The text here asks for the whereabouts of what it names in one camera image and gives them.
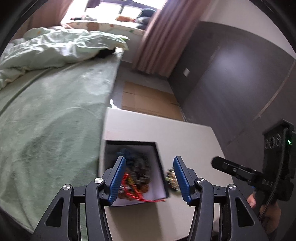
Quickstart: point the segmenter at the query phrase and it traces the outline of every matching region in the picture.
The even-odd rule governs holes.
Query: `finger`
[[[265,206],[266,206],[266,205],[262,205],[262,206],[260,207],[260,210],[259,210],[259,213],[260,213],[260,214],[262,214],[262,213],[264,212],[264,210],[265,210]]]
[[[256,206],[256,200],[255,200],[253,194],[251,194],[251,195],[247,198],[247,202],[249,203],[249,205],[251,206],[251,208],[254,208],[254,207]]]
[[[281,216],[281,209],[278,204],[275,203],[274,205],[270,205],[265,213],[265,216],[273,220],[279,220]]]

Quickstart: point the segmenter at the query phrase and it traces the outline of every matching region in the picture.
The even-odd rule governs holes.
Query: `cardboard box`
[[[173,94],[131,82],[125,83],[122,109],[184,121]]]
[[[146,200],[159,200],[169,197],[168,187],[165,181],[165,176],[162,164],[158,155],[157,147],[154,142],[131,142],[131,141],[106,141],[104,151],[103,170],[114,166],[119,152],[122,148],[143,153],[147,156],[150,164],[150,183],[149,191],[143,194]],[[126,199],[117,198],[112,206],[127,206],[139,203],[145,203],[138,200],[129,201]]]

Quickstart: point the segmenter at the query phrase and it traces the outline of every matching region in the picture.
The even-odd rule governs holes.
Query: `cardboard sheet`
[[[122,109],[184,121],[173,94],[131,82],[125,83]]]

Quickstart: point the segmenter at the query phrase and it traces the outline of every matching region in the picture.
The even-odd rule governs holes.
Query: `white table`
[[[107,108],[104,140],[156,142],[164,171],[172,167],[175,156],[181,156],[188,168],[213,185],[226,187],[233,183],[230,175],[215,170],[211,160],[224,157],[213,130],[208,126]],[[104,145],[101,146],[103,159]],[[218,206],[214,219],[218,220]],[[173,241],[188,235],[194,207],[181,195],[170,192],[166,202],[126,207],[106,207],[113,241]]]

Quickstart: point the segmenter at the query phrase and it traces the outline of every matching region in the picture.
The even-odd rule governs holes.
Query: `window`
[[[162,9],[167,0],[101,0],[96,8],[88,8],[86,13],[98,21],[114,22],[118,15],[137,18],[143,8]]]

